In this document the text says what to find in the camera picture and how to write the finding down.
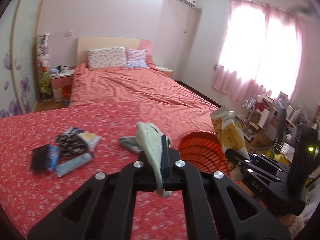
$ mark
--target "pink curtain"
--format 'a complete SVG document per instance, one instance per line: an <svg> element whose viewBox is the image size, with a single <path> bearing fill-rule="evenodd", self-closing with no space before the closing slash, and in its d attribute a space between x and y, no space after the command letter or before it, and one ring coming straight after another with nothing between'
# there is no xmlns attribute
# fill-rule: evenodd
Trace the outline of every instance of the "pink curtain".
<svg viewBox="0 0 320 240"><path fill-rule="evenodd" d="M269 4L231 0L228 30L211 86L241 102L258 94L291 98L299 73L303 21Z"/></svg>

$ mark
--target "cup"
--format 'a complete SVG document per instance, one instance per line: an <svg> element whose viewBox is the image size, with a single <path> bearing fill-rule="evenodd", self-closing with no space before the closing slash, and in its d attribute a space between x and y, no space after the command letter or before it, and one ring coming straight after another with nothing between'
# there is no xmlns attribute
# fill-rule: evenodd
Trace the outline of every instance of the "cup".
<svg viewBox="0 0 320 240"><path fill-rule="evenodd" d="M61 72L62 72L62 73L68 72L68 66L63 66L63 67L61 67Z"/></svg>

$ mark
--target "orange plastic bin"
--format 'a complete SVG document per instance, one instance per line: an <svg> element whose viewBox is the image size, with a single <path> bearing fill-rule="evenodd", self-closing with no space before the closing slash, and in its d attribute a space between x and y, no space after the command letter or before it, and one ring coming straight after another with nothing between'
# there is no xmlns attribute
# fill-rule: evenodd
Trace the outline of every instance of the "orange plastic bin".
<svg viewBox="0 0 320 240"><path fill-rule="evenodd" d="M68 107L70 104L71 87L72 87L71 85L67 85L61 89L62 98L64 100L66 107Z"/></svg>
<svg viewBox="0 0 320 240"><path fill-rule="evenodd" d="M198 170L210 174L222 171L230 177L231 170L214 132L189 133L180 140L178 149L181 159L193 164Z"/></svg>

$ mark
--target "pink bedsheet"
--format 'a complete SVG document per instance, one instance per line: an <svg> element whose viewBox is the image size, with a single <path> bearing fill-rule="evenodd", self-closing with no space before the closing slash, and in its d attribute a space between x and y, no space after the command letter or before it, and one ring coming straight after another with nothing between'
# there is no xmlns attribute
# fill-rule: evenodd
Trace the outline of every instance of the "pink bedsheet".
<svg viewBox="0 0 320 240"><path fill-rule="evenodd" d="M118 138L134 136L138 121L152 122L169 136L173 148L193 130L213 131L215 106L154 69L75 70L71 107L0 120L0 204L23 236L98 171L114 173L137 155ZM57 178L30 171L31 150L55 144L70 126L96 133L95 159ZM132 239L186 239L182 196L161 199L139 192Z"/></svg>
<svg viewBox="0 0 320 240"><path fill-rule="evenodd" d="M158 126L174 148L187 132L214 131L210 113L217 108L156 68L89 70L83 64L75 69L71 94L70 107L136 103L141 120Z"/></svg>

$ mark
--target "wardrobe door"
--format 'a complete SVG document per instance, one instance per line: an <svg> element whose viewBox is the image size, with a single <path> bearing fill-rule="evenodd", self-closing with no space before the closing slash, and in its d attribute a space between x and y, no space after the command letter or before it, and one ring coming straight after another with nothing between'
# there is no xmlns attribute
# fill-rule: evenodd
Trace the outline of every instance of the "wardrobe door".
<svg viewBox="0 0 320 240"><path fill-rule="evenodd" d="M20 0L12 26L12 78L22 113L30 113L38 99L35 43L42 0Z"/></svg>
<svg viewBox="0 0 320 240"><path fill-rule="evenodd" d="M12 0L0 19L0 118L20 114L11 75L11 30L19 0Z"/></svg>

